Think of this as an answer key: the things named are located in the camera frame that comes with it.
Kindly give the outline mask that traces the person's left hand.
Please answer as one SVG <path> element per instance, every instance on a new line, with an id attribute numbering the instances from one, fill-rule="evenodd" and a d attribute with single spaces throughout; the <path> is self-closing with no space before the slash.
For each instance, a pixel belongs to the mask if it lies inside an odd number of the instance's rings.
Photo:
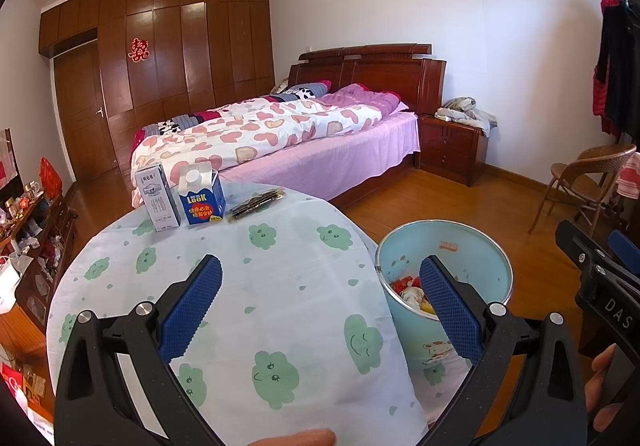
<path id="1" fill-rule="evenodd" d="M 291 435 L 255 440 L 248 446 L 334 446 L 336 435 L 329 429 L 314 429 Z"/>

